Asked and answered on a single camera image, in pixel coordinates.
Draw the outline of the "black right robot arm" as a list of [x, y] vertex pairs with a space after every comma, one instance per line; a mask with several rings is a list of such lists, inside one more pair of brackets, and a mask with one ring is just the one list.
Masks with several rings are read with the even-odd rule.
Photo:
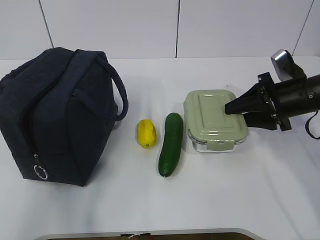
[[274, 131], [292, 129], [290, 118], [320, 109], [320, 76], [307, 77], [293, 63], [280, 70], [289, 79], [275, 83], [269, 72], [240, 97], [225, 104], [227, 115], [242, 114], [249, 128]]

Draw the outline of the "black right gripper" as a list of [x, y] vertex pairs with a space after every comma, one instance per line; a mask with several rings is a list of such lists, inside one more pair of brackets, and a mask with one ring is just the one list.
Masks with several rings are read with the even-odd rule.
[[258, 83], [225, 104], [227, 115], [243, 114], [248, 128], [289, 131], [291, 122], [280, 109], [280, 97], [269, 72], [258, 75]]

